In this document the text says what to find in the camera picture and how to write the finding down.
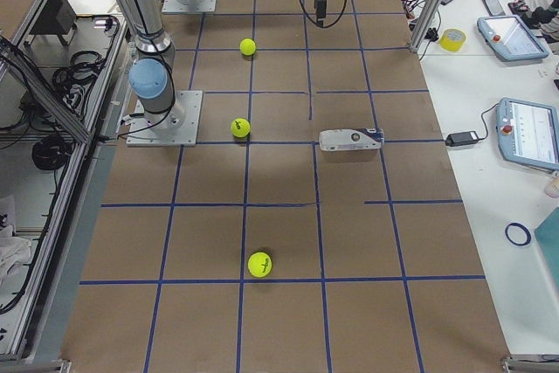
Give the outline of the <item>black power adapter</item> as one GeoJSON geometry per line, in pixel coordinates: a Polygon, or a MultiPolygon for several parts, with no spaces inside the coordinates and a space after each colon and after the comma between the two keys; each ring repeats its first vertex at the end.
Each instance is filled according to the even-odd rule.
{"type": "Polygon", "coordinates": [[[447,147],[461,147],[476,144],[480,141],[479,136],[473,130],[450,133],[445,138],[447,147]]]}

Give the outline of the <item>tennis ball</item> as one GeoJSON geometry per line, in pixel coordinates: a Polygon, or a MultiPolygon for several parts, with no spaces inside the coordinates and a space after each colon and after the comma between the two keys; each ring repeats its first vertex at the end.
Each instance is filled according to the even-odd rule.
{"type": "Polygon", "coordinates": [[[272,259],[266,252],[255,252],[249,257],[247,268],[252,277],[265,278],[272,271],[272,259]]]}
{"type": "Polygon", "coordinates": [[[251,133],[250,122],[245,118],[236,118],[231,122],[231,134],[238,139],[245,138],[251,133]]]}
{"type": "Polygon", "coordinates": [[[239,50],[244,56],[252,56],[257,51],[257,46],[252,38],[244,38],[239,43],[239,50]]]}

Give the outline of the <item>teach pendant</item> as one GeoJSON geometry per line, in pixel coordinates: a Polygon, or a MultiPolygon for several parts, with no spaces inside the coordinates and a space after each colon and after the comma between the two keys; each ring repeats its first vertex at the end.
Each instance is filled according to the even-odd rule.
{"type": "Polygon", "coordinates": [[[558,171],[558,113],[555,107],[502,98],[496,109],[496,133],[509,162],[558,171]]]}
{"type": "Polygon", "coordinates": [[[480,17],[477,29],[503,61],[545,59],[549,52],[516,15],[480,17]]]}

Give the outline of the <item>upper teach pendant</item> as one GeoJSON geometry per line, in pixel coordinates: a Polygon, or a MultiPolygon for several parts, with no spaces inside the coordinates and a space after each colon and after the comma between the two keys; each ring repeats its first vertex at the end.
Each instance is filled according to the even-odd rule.
{"type": "Polygon", "coordinates": [[[480,17],[477,29],[503,61],[545,59],[549,52],[516,15],[480,17]]]}

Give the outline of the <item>teal box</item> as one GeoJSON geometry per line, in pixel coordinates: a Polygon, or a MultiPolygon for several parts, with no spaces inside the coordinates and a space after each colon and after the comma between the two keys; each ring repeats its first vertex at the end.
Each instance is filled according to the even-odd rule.
{"type": "Polygon", "coordinates": [[[541,248],[550,275],[558,285],[559,279],[559,237],[558,209],[555,208],[535,229],[535,237],[541,248]]]}

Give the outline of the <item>far tennis ball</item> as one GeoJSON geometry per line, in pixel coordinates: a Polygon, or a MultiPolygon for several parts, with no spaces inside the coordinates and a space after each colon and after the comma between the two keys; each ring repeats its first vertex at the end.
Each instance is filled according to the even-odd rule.
{"type": "Polygon", "coordinates": [[[239,43],[239,50],[244,56],[252,56],[257,51],[257,46],[252,38],[244,38],[239,43]]]}

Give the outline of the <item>middle tennis ball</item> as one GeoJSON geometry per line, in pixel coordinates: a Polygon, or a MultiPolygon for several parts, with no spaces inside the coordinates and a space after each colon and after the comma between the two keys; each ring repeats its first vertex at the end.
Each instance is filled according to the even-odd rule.
{"type": "Polygon", "coordinates": [[[245,118],[236,118],[231,122],[231,134],[238,139],[245,138],[251,133],[250,122],[245,118]]]}

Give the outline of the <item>white crumpled cloth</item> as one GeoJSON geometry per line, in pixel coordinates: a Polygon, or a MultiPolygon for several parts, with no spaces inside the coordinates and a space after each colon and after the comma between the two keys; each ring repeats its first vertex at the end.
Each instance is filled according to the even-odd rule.
{"type": "Polygon", "coordinates": [[[1,282],[21,265],[31,261],[31,240],[16,235],[16,205],[13,195],[1,198],[1,282]]]}

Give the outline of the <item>black smartphone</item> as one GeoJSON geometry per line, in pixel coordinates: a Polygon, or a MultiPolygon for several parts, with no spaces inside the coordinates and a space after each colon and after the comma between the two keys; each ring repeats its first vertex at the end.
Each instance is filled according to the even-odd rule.
{"type": "Polygon", "coordinates": [[[506,12],[500,4],[500,0],[481,0],[491,17],[504,16],[506,12]]]}

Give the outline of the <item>near tennis ball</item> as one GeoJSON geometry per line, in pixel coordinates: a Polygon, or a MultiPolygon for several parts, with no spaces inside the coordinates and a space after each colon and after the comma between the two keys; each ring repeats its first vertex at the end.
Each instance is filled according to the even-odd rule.
{"type": "Polygon", "coordinates": [[[255,252],[249,257],[247,268],[252,277],[265,278],[272,271],[272,259],[266,252],[255,252]]]}

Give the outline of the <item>clear tennis ball can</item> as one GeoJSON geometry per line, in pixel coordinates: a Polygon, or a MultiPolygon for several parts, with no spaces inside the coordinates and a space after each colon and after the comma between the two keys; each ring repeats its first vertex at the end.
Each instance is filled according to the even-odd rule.
{"type": "Polygon", "coordinates": [[[329,129],[319,135],[320,150],[327,152],[380,149],[383,144],[380,128],[329,129]]]}

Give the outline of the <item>yellow tape roll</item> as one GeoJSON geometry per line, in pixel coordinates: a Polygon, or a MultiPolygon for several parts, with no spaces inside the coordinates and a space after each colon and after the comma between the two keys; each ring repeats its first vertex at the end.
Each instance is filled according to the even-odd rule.
{"type": "Polygon", "coordinates": [[[459,29],[449,28],[443,32],[439,45],[448,52],[458,52],[466,42],[466,34],[459,29]]]}

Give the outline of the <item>lower teach pendant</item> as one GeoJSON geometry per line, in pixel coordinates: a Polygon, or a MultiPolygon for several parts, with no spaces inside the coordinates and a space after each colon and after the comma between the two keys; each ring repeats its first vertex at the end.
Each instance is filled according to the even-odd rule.
{"type": "Polygon", "coordinates": [[[555,107],[502,98],[496,109],[496,133],[509,162],[558,171],[558,113],[555,107]]]}

